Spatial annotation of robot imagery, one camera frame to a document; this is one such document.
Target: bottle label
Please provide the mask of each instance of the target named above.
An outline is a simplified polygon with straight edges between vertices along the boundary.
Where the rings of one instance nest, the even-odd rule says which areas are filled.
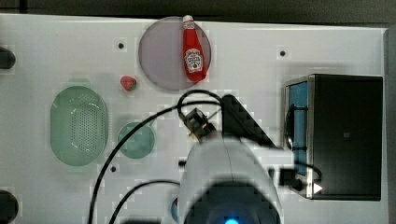
[[[183,22],[184,29],[195,29],[194,21],[185,21]]]
[[[186,51],[184,61],[189,68],[190,73],[202,71],[202,55],[198,49],[189,49]]]

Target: red object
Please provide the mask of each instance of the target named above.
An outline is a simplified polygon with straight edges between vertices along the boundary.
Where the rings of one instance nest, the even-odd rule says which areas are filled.
[[[192,16],[183,17],[183,61],[189,80],[199,82],[206,77],[205,57]]]
[[[121,78],[121,86],[126,90],[126,91],[131,91],[134,88],[136,88],[137,81],[136,79],[132,77],[127,77],[124,76]]]

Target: white surface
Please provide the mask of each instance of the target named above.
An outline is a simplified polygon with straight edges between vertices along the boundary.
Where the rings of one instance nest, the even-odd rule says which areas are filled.
[[[153,21],[32,15],[0,15],[0,45],[17,63],[0,71],[0,188],[16,194],[16,223],[85,223],[90,192],[105,157],[127,119],[142,119],[173,105],[182,93],[160,91],[142,74],[137,47]],[[287,80],[312,73],[383,76],[383,29],[198,22],[212,44],[208,78],[196,89],[232,93],[277,145],[281,135],[281,92]],[[118,49],[119,42],[124,49]],[[279,52],[285,50],[285,57]],[[123,75],[138,88],[125,93]],[[101,158],[71,169],[50,149],[50,105],[71,77],[85,77],[106,101],[110,130]],[[207,106],[206,111],[214,111]],[[142,179],[179,179],[178,157],[192,141],[171,113],[154,123],[157,148],[143,160],[122,154],[107,173],[97,202],[97,223],[107,223],[127,189]],[[383,161],[386,158],[385,144]],[[280,189],[285,223],[388,223],[388,187],[383,163],[381,202],[309,201]],[[120,217],[168,216],[172,187],[139,191]]]

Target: black wire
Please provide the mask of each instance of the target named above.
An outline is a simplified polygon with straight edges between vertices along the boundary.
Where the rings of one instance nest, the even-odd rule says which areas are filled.
[[[186,104],[182,104],[182,105],[174,105],[172,107],[168,107],[160,112],[158,112],[155,115],[152,115],[150,117],[148,117],[147,119],[143,120],[142,122],[140,122],[139,124],[137,124],[130,132],[128,132],[122,139],[121,141],[117,144],[117,146],[113,149],[113,151],[111,152],[110,156],[108,156],[105,164],[102,167],[102,170],[100,171],[99,176],[96,179],[96,183],[95,183],[95,187],[93,189],[93,194],[92,194],[92,199],[91,199],[91,204],[90,204],[90,214],[89,214],[89,218],[88,218],[88,223],[92,224],[92,220],[93,220],[93,210],[95,207],[95,203],[96,203],[96,198],[97,198],[97,194],[99,191],[99,187],[100,187],[100,183],[102,182],[103,176],[105,175],[105,172],[108,168],[108,166],[110,165],[111,161],[114,159],[114,157],[116,156],[117,152],[120,150],[120,148],[122,147],[122,145],[128,140],[128,138],[130,138],[132,136],[132,134],[134,134],[137,130],[139,130],[141,127],[143,127],[144,125],[146,125],[147,123],[149,123],[150,121],[158,118],[159,116],[166,114],[174,109],[177,109],[179,107],[183,107],[183,106],[187,106],[187,105],[221,105],[218,102],[213,102],[213,101],[193,101],[193,102],[187,102]]]
[[[302,165],[302,166],[311,168],[313,171],[315,171],[315,172],[318,174],[318,177],[319,177],[320,179],[322,178],[322,173],[321,173],[321,171],[319,170],[318,167],[316,167],[316,166],[314,166],[314,165],[310,165],[310,164],[304,163],[304,162],[299,162],[299,161],[295,161],[294,164],[295,164],[295,165]]]
[[[109,224],[114,224],[114,222],[116,221],[117,215],[119,214],[122,206],[125,204],[125,202],[128,200],[128,198],[135,193],[138,189],[141,189],[147,185],[152,185],[152,184],[174,184],[174,185],[178,185],[180,186],[180,183],[174,181],[174,180],[151,180],[149,182],[146,183],[141,183],[139,185],[134,186],[133,189],[129,190],[127,194],[125,194],[123,196],[123,198],[121,199],[121,201],[119,202],[119,204],[117,205],[116,210],[114,210],[113,216],[111,216],[110,222]]]
[[[221,110],[223,109],[223,103],[222,100],[219,96],[217,96],[215,93],[210,92],[210,91],[204,91],[204,90],[192,90],[192,91],[187,91],[186,93],[184,93],[183,95],[180,96],[180,98],[178,99],[177,102],[177,113],[178,116],[184,121],[185,120],[185,116],[183,114],[183,112],[181,112],[181,106],[183,104],[184,99],[186,99],[186,97],[188,97],[189,95],[195,94],[195,93],[201,93],[201,94],[206,94],[208,96],[211,96],[213,98],[215,98],[221,106]]]

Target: blue light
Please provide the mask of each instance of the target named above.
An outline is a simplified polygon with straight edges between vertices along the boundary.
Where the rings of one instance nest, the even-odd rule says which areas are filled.
[[[239,224],[239,223],[237,220],[230,218],[227,221],[225,221],[225,224]]]

